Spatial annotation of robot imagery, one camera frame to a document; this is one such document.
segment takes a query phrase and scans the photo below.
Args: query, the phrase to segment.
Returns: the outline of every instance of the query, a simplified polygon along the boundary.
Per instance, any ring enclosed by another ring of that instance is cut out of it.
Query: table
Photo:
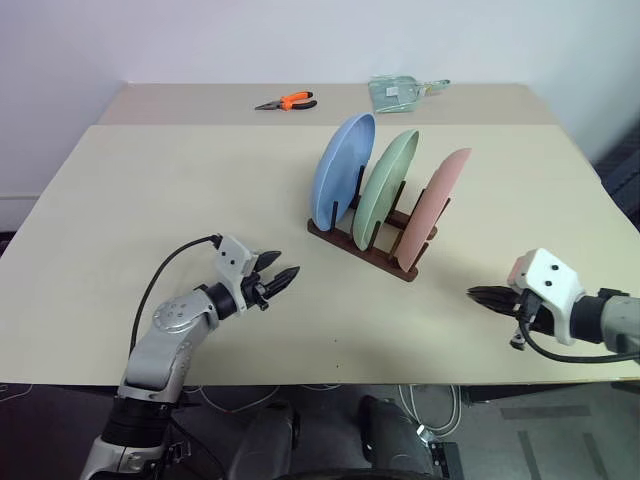
[[[577,270],[591,294],[606,286],[640,295],[640,236],[559,126],[412,125],[421,140],[400,210],[448,153],[473,153],[418,278],[406,283],[306,231],[313,171],[335,125],[105,124],[112,113],[87,130],[0,259],[3,381],[118,383],[156,267],[177,246],[217,232],[282,250],[272,272],[302,270],[269,310],[231,317],[207,338],[189,384],[638,377],[632,362],[565,365],[517,352],[508,345],[513,320],[465,296],[471,286],[504,284],[515,258],[540,246]],[[371,164],[407,128],[385,121]],[[379,242],[388,246],[393,233],[385,228]],[[215,281],[214,255],[198,246],[165,270],[141,332],[153,306]],[[604,353],[583,342],[540,343]]]

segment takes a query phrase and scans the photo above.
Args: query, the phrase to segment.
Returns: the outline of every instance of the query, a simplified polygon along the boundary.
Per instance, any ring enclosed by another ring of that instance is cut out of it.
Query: green plate
[[[416,153],[419,137],[417,130],[401,133],[376,163],[353,219],[353,240],[360,250],[369,246],[376,223],[387,218]]]

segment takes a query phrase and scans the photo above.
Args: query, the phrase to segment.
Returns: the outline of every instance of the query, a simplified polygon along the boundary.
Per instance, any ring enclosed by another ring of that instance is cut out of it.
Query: floor
[[[26,385],[0,391],[0,478],[77,478],[93,438],[100,432],[111,398],[60,387]],[[268,394],[273,387],[208,387],[207,395],[232,409]],[[417,386],[423,420],[446,421],[447,387]],[[396,386],[345,385],[317,392],[281,387],[272,398],[288,399],[301,415],[299,447],[292,472],[327,467],[367,467],[355,423],[364,394],[397,399]],[[257,408],[227,414],[204,404],[175,418],[229,465]],[[640,478],[640,396],[609,384],[580,385],[494,400],[463,408],[462,422],[449,437],[458,443],[467,480]],[[192,459],[207,478],[215,470],[196,452]],[[197,478],[181,467],[167,479]]]

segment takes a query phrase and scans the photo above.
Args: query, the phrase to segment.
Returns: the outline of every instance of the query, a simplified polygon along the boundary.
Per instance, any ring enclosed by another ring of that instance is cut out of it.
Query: plate
[[[375,133],[373,115],[362,113],[349,118],[333,134],[316,167],[311,193],[311,218],[320,230],[331,228],[333,202],[338,202],[336,221],[349,208],[360,167],[369,162]]]
[[[471,155],[470,148],[456,150],[449,155],[433,174],[422,197],[418,200],[395,253],[400,268],[405,272],[408,272],[415,262],[431,229],[438,221],[469,155]]]
[[[353,241],[360,250],[369,246],[376,223],[387,218],[416,153],[419,137],[417,130],[398,135],[371,172],[353,219]]]

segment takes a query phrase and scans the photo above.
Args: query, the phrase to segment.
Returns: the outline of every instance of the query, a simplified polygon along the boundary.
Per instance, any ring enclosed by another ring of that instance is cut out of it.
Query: pink plate
[[[395,253],[400,268],[405,272],[420,254],[470,154],[470,148],[456,150],[440,164],[429,180]]]

